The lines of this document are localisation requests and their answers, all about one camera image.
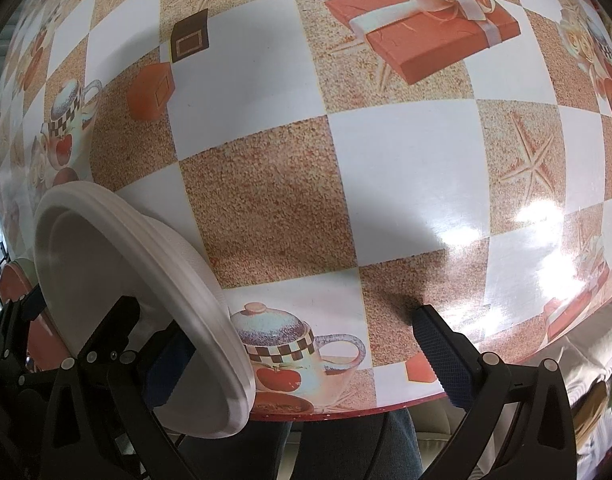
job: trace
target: table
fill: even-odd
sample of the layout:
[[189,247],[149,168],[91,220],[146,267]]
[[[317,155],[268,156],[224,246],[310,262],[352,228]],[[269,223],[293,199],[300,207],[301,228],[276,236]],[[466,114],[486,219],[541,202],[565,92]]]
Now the table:
[[12,256],[73,180],[210,262],[253,418],[407,406],[409,304],[521,362],[612,297],[612,44],[592,0],[25,0]]

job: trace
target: person's leg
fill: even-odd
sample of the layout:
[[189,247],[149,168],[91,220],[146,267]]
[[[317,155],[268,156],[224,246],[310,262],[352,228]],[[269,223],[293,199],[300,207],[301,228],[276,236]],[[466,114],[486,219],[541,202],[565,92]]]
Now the person's leg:
[[200,480],[275,480],[289,422],[249,422],[238,434],[207,439],[187,436],[179,452]]
[[291,480],[417,480],[422,475],[408,410],[304,424]]

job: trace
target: blue jeans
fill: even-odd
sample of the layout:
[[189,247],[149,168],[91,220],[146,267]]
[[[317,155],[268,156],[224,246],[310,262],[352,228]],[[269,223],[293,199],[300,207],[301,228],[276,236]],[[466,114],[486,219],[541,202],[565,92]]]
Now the blue jeans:
[[[179,446],[200,480],[275,480],[289,422],[249,422],[218,440]],[[306,422],[291,480],[417,480],[422,474],[408,410]]]

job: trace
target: lid knob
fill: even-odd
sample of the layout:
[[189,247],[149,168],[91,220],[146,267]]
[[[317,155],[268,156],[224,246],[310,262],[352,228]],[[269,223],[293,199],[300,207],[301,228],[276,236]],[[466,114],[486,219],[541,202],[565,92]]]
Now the lid knob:
[[252,303],[244,305],[244,310],[246,310],[246,314],[261,314],[266,311],[266,305],[258,301],[253,301]]

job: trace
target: cup handle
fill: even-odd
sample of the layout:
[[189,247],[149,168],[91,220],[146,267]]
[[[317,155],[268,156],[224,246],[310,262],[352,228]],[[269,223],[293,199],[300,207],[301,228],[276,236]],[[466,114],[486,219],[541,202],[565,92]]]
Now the cup handle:
[[351,368],[359,366],[359,364],[366,357],[366,346],[364,346],[362,340],[350,334],[330,334],[315,336],[315,348],[319,350],[324,345],[327,345],[328,343],[333,343],[335,341],[347,341],[349,343],[354,344],[357,347],[357,357],[349,363],[345,364],[324,362],[324,367],[326,368],[327,372],[343,372],[344,370],[350,370]]
[[[86,104],[88,104],[88,101],[86,101],[86,94],[89,91],[91,91],[93,88],[97,89],[97,94],[96,94],[95,103],[93,104],[93,109],[91,111],[84,111]],[[93,118],[93,116],[95,115],[95,112],[97,111],[97,107],[99,106],[99,98],[101,96],[102,90],[103,90],[102,82],[99,79],[95,79],[94,81],[91,81],[90,83],[86,85],[86,88],[84,88],[84,91],[82,92],[82,95],[84,97],[83,99],[84,102],[82,103],[82,106],[81,106],[81,115],[85,121],[91,120],[91,118]]]

